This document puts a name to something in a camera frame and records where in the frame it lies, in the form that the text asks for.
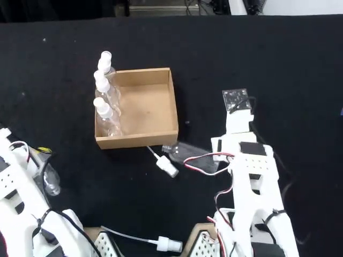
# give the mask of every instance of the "white spray pump cap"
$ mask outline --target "white spray pump cap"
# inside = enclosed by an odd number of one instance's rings
[[[101,57],[98,62],[98,70],[103,74],[106,74],[111,69],[111,58],[112,54],[109,51],[104,51],[101,53]]]
[[[108,79],[101,71],[94,73],[95,85],[99,92],[106,93],[109,90],[110,84]]]
[[[113,115],[112,108],[109,106],[108,103],[104,101],[103,98],[97,97],[96,99],[94,99],[93,104],[96,107],[96,111],[101,118],[107,119]]]

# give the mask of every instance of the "robotic arm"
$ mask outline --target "robotic arm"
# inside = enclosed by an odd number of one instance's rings
[[[220,209],[213,219],[223,240],[225,256],[297,257],[292,224],[278,186],[273,149],[257,143],[256,136],[249,130],[253,114],[247,90],[223,91],[223,97],[227,133],[211,141],[214,152],[235,155],[228,169],[235,208]],[[214,159],[227,161],[222,156]]]
[[[0,129],[0,231],[6,240],[8,255],[47,256],[60,246],[66,256],[91,257],[93,251],[87,240],[53,211],[46,215],[41,228],[53,234],[59,245],[47,243],[42,233],[34,235],[38,219],[48,211],[49,205],[33,179],[36,172],[28,171],[28,153],[22,147],[10,149],[11,142],[7,139],[10,134],[6,128]],[[72,210],[64,213],[82,228]]]

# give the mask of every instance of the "black table surface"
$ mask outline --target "black table surface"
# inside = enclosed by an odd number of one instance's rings
[[[84,226],[186,242],[213,215],[229,177],[177,166],[171,179],[146,148],[100,150],[94,140],[93,72],[103,50],[118,70],[170,67],[179,139],[210,149],[224,134],[221,91],[258,99],[255,126],[291,179],[285,202],[301,256],[334,256],[342,231],[343,16],[170,17],[0,25],[0,120],[32,146],[56,153],[62,192]],[[154,147],[160,153],[160,147]],[[233,207],[232,195],[220,205]],[[155,247],[115,237],[126,256]]]

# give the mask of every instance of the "floor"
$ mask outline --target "floor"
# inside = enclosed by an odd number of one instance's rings
[[[124,5],[115,7],[117,17],[124,15]],[[160,16],[207,16],[215,15],[210,0],[131,0],[130,16],[160,17]]]

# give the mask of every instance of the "open cardboard box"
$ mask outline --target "open cardboard box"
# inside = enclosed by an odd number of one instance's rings
[[[121,92],[123,136],[103,137],[95,119],[95,139],[101,149],[172,145],[178,123],[170,68],[117,71],[109,81]]]

